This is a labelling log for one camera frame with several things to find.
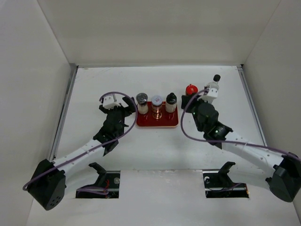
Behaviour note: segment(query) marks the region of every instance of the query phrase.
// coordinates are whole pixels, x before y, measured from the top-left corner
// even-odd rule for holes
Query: small bottle
[[[145,93],[138,93],[136,96],[136,100],[138,102],[138,112],[140,114],[146,114],[149,111],[149,107],[147,106],[147,95]]]
[[[163,99],[162,97],[155,95],[151,99],[151,111],[152,111],[152,116],[155,119],[160,119],[162,117],[162,103]]]
[[[177,96],[174,93],[170,93],[166,97],[165,110],[168,113],[173,113],[177,107]]]

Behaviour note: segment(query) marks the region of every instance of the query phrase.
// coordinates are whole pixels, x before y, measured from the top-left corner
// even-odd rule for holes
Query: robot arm
[[[124,127],[128,127],[125,117],[135,112],[134,99],[124,97],[123,100],[128,107],[117,104],[114,94],[105,96],[99,109],[107,114],[107,118],[93,139],[67,156],[53,162],[45,159],[38,164],[26,190],[45,210],[54,208],[68,191],[101,184],[106,170],[95,161],[117,146],[118,138],[125,134]],[[86,177],[81,173],[78,177],[77,172],[89,169],[88,166],[95,169],[94,173],[89,172]]]
[[[182,97],[182,100],[184,101],[183,108],[187,104],[187,97]],[[301,163],[292,158],[291,155],[293,154],[290,156],[281,155],[268,149],[246,145],[251,144],[251,142],[234,132],[230,127],[220,123],[218,112],[212,104],[203,99],[193,101],[187,112],[189,111],[192,113],[198,131],[204,132],[204,139],[211,145],[230,151],[265,172],[263,176],[252,178],[247,172],[240,174],[236,172],[233,174],[232,180],[269,188],[279,199],[286,202],[293,201],[301,188]],[[241,142],[241,144],[234,144],[232,141]]]

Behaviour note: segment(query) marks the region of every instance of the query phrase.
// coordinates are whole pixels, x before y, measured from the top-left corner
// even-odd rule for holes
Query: white wall
[[[53,142],[69,64],[36,0],[0,0],[0,225],[26,224],[22,191]]]
[[[280,0],[38,0],[69,62],[244,63]]]
[[[301,157],[301,0],[282,0],[244,65],[267,142]],[[301,216],[301,192],[294,204]]]

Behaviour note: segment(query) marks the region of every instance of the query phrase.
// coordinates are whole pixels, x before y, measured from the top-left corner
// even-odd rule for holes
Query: black bottle cap
[[[213,81],[215,81],[215,82],[218,82],[220,79],[221,79],[221,76],[220,76],[219,74],[216,74],[216,75],[213,77]]]
[[[174,93],[170,93],[166,97],[166,102],[170,105],[177,103],[177,96]]]

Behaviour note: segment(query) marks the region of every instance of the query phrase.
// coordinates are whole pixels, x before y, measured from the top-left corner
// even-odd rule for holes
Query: cable
[[[93,191],[91,189],[101,189],[104,192],[99,192],[99,191]],[[100,194],[100,195],[107,195],[108,189],[102,188],[102,187],[95,187],[95,186],[91,186],[91,187],[84,187],[84,188],[78,188],[76,189],[77,192],[89,192],[89,193],[93,193],[93,194]]]
[[[134,127],[134,125],[136,124],[137,117],[138,117],[138,109],[137,109],[137,106],[136,106],[135,101],[134,101],[130,96],[128,96],[127,94],[124,94],[124,93],[121,93],[121,92],[117,92],[117,91],[105,93],[105,94],[103,94],[103,95],[100,97],[99,100],[102,100],[105,96],[110,95],[110,94],[120,94],[120,95],[123,95],[123,96],[129,98],[129,99],[132,101],[132,103],[134,104],[136,115],[135,115],[135,121],[133,122],[133,124],[131,125],[131,127],[130,127],[124,134],[122,134],[120,137],[117,137],[117,138],[115,138],[115,139],[113,139],[113,140],[104,142],[103,144],[97,145],[97,146],[95,146],[95,147],[89,149],[87,152],[84,152],[84,153],[82,153],[82,154],[80,154],[80,155],[74,157],[73,159],[70,159],[70,160],[68,160],[68,161],[65,161],[65,162],[63,162],[63,163],[61,163],[61,164],[59,164],[59,165],[57,165],[57,166],[54,166],[53,168],[51,168],[51,169],[49,169],[49,170],[47,170],[47,171],[45,171],[45,172],[39,174],[38,176],[36,176],[35,178],[31,179],[29,182],[27,182],[27,183],[23,186],[23,190],[24,190],[24,191],[27,191],[28,185],[32,184],[33,182],[37,181],[38,179],[40,179],[41,177],[47,175],[48,173],[50,173],[50,172],[52,172],[52,171],[54,171],[54,170],[56,170],[56,169],[58,169],[58,168],[60,168],[60,167],[62,167],[62,166],[64,166],[64,165],[67,165],[67,164],[69,164],[69,163],[71,163],[71,162],[73,162],[73,161],[75,161],[75,160],[77,160],[77,159],[83,157],[84,155],[88,154],[89,152],[91,152],[91,151],[93,151],[93,150],[95,150],[95,149],[97,149],[97,148],[99,148],[99,147],[105,146],[105,145],[107,145],[107,144],[110,144],[110,143],[112,143],[112,142],[115,142],[115,141],[119,140],[120,138],[122,138],[122,137],[124,137],[126,134],[128,134],[129,131],[131,131],[131,129],[132,129],[132,128]]]
[[[110,181],[107,179],[106,183],[107,186],[105,187],[105,190],[107,191],[109,189]]]
[[[228,191],[232,191],[234,188],[236,188],[236,187],[238,187],[238,186],[240,186],[242,183],[237,183],[237,184],[235,184],[234,186],[232,186],[232,187],[224,187],[223,189],[221,189],[221,190],[217,190],[217,191],[215,191],[215,190],[211,190],[212,192],[228,192]]]
[[[228,144],[237,144],[237,145],[246,145],[246,146],[251,146],[251,147],[258,147],[258,148],[263,148],[263,149],[269,149],[273,152],[278,152],[278,153],[281,153],[281,154],[284,154],[284,155],[287,155],[293,159],[295,159],[296,161],[298,162],[301,162],[301,159],[299,159],[298,157],[296,157],[295,155],[293,154],[290,154],[286,151],[283,151],[283,150],[280,150],[280,149],[277,149],[277,148],[274,148],[274,147],[268,147],[268,146],[263,146],[263,145],[256,145],[256,144],[250,144],[250,143],[245,143],[245,142],[239,142],[239,141],[232,141],[232,140],[205,140],[205,139],[197,139],[197,138],[194,138],[194,137],[191,137],[189,136],[185,130],[184,130],[184,127],[183,127],[183,119],[184,119],[184,115],[188,109],[188,107],[191,105],[192,101],[200,94],[200,93],[203,93],[207,91],[207,89],[203,89],[201,91],[199,91],[198,93],[196,93],[195,95],[192,96],[192,98],[188,101],[186,107],[184,108],[184,111],[182,113],[182,116],[181,116],[181,130],[183,132],[183,134],[188,137],[189,139],[192,139],[192,140],[195,140],[195,141],[199,141],[199,142],[208,142],[208,143],[228,143]]]

